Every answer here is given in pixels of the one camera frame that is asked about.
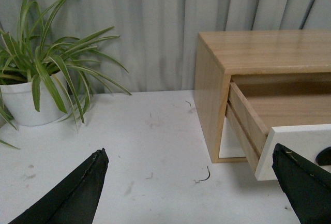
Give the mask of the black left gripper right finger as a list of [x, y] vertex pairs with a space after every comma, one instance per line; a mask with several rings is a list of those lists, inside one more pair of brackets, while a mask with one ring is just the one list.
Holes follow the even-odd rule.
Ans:
[[272, 169], [300, 223], [330, 223], [330, 173], [277, 143]]

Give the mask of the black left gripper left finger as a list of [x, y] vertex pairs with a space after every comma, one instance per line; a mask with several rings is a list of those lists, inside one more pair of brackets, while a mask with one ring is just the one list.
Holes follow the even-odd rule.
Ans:
[[109, 159], [97, 150], [11, 223], [92, 223]]

